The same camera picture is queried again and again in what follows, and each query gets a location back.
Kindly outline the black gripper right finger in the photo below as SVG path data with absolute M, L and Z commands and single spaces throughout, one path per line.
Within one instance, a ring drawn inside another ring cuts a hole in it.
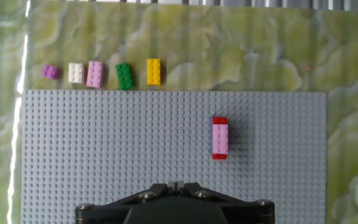
M 275 204 L 268 199 L 246 202 L 204 188 L 199 183 L 175 182 L 175 195 L 189 197 L 217 206 L 228 223 L 275 223 Z

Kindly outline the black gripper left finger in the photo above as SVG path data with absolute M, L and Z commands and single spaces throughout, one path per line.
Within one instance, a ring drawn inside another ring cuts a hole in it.
M 172 196 L 175 182 L 152 184 L 141 192 L 116 200 L 106 205 L 82 203 L 75 208 L 76 224 L 124 223 L 136 206 L 153 200 Z

